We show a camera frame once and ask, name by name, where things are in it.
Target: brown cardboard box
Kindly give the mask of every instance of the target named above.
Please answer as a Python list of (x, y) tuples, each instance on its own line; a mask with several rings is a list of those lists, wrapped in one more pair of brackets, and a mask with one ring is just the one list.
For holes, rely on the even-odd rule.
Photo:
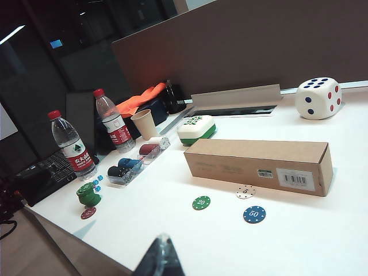
[(328, 143), (199, 139), (184, 152), (194, 177), (326, 196)]

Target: desk surface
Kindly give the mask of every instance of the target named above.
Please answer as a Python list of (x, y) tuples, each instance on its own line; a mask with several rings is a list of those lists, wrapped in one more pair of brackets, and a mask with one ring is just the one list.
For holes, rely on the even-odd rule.
[[(235, 196), (239, 184), (192, 177), (176, 129), (171, 141), (127, 187), (101, 182), (96, 214), (81, 220), (83, 206), (73, 181), (31, 211), (134, 270), (160, 233), (173, 240), (186, 275), (363, 275), (368, 261), (366, 170), (368, 89), (345, 91), (344, 105), (327, 120), (301, 118), (294, 95), (285, 95), (270, 117), (216, 118), (213, 139), (327, 141), (334, 179), (326, 197), (257, 187), (246, 200)], [(98, 166), (108, 167), (133, 152), (110, 153)], [(211, 204), (195, 211), (198, 196)], [(265, 208), (259, 224), (246, 223), (250, 206)]]

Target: barcode sticker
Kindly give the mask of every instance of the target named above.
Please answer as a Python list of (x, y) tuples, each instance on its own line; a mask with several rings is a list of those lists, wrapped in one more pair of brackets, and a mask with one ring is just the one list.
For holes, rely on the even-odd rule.
[(268, 170), (258, 170), (258, 176), (265, 177), (265, 178), (274, 178), (272, 175), (272, 171), (268, 171)]
[(285, 168), (277, 168), (277, 176), (282, 187), (294, 189), (315, 191), (315, 183), (311, 171), (287, 170)]

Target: cubicle partition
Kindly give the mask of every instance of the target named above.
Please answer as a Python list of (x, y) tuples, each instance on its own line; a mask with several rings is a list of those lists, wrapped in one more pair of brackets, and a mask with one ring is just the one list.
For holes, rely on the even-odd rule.
[(315, 76), (367, 79), (368, 2), (217, 0), (115, 41), (134, 94), (170, 78), (187, 96)]

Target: plastic bottle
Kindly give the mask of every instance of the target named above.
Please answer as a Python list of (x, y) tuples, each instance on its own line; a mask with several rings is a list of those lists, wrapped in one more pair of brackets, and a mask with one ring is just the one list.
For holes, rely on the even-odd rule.
[(52, 122), (53, 137), (75, 171), (75, 175), (81, 181), (95, 175), (97, 168), (75, 128), (62, 118), (58, 110), (49, 112), (48, 117)]
[(102, 123), (106, 127), (115, 147), (121, 153), (130, 151), (135, 146), (135, 142), (116, 105), (105, 96), (105, 92), (101, 88), (95, 90), (93, 96), (96, 97), (97, 112), (102, 118)]

